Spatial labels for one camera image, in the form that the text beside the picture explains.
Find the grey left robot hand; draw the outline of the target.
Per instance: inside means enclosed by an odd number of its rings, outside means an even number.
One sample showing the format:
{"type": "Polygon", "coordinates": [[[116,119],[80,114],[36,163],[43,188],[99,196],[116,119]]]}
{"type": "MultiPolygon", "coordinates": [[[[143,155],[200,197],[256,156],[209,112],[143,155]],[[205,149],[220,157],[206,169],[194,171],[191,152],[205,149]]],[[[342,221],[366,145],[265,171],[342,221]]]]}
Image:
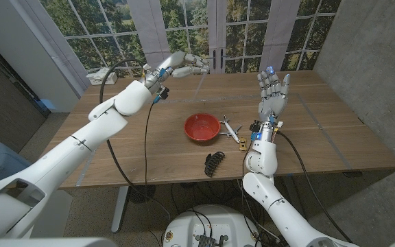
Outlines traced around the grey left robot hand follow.
{"type": "Polygon", "coordinates": [[[159,82],[163,82],[169,76],[184,78],[189,75],[205,74],[209,70],[210,62],[207,59],[177,51],[161,62],[151,74],[159,82]]]}

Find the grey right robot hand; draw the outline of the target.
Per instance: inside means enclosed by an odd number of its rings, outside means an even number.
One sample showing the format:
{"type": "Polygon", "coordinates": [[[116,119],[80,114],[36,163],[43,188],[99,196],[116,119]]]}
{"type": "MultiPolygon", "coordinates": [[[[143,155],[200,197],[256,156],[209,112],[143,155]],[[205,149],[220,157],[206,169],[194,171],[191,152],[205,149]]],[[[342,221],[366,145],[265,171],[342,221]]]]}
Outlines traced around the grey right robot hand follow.
{"type": "Polygon", "coordinates": [[[275,119],[284,111],[288,101],[290,75],[286,74],[283,80],[277,76],[274,68],[269,66],[257,75],[261,102],[259,103],[259,119],[269,121],[275,119]]]}

